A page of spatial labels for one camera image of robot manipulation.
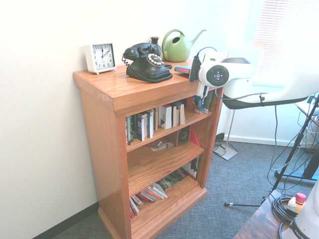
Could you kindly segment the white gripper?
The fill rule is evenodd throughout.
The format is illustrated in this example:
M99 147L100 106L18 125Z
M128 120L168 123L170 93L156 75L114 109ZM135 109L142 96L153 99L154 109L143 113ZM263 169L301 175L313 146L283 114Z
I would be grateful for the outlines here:
M198 110L202 111L205 108L206 96L208 95L209 87L199 83L196 95L198 96Z

